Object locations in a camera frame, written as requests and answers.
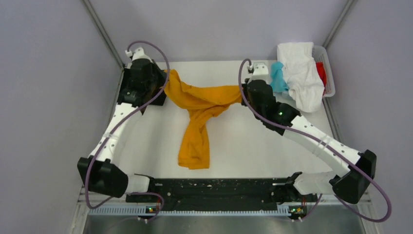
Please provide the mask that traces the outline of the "orange t-shirt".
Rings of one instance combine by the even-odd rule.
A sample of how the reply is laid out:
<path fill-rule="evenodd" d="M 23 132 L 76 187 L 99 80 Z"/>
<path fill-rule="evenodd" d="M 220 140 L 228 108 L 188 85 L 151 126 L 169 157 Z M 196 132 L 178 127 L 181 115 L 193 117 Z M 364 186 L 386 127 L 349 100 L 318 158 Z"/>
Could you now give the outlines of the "orange t-shirt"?
<path fill-rule="evenodd" d="M 207 122 L 218 117 L 232 104 L 242 102 L 239 87 L 196 87 L 181 81 L 178 72 L 171 70 L 164 92 L 175 105 L 187 110 L 189 115 L 178 153 L 178 165 L 190 170 L 208 169 L 210 145 Z"/>

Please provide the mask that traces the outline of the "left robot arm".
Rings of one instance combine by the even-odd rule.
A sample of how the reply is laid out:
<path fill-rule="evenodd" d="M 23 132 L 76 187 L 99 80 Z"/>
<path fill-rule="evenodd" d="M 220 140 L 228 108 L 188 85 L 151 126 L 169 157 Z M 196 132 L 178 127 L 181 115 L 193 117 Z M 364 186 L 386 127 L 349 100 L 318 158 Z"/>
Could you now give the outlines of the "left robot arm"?
<path fill-rule="evenodd" d="M 162 90 L 167 78 L 142 47 L 127 50 L 131 59 L 125 67 L 114 113 L 98 145 L 89 157 L 77 163 L 79 174 L 88 191 L 120 198 L 137 192 L 144 201 L 156 196 L 156 188 L 147 176 L 126 173 L 120 169 L 124 147 L 137 121 L 149 103 L 163 105 Z"/>

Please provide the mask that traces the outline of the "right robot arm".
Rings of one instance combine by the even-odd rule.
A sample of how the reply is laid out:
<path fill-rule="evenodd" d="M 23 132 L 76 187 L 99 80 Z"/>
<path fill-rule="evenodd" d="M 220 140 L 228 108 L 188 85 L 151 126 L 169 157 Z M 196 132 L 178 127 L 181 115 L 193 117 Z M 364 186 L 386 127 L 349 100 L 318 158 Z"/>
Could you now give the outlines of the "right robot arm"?
<path fill-rule="evenodd" d="M 267 84 L 269 70 L 265 63 L 249 63 L 250 78 L 239 82 L 242 105 L 247 106 L 267 129 L 296 142 L 326 163 L 331 171 L 294 173 L 286 186 L 292 201 L 309 194 L 332 194 L 350 204 L 357 204 L 375 177 L 377 156 L 370 150 L 350 148 L 314 126 L 295 107 L 276 100 Z"/>

